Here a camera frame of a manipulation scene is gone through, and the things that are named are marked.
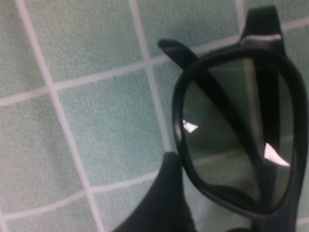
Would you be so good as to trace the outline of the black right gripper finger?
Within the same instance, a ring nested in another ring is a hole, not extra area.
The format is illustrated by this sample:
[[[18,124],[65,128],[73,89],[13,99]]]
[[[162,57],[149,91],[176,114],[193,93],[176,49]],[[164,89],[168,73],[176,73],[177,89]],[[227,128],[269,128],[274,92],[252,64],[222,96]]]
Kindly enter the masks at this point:
[[[115,232],[195,232],[183,188],[182,165],[175,152],[166,152],[150,189]]]

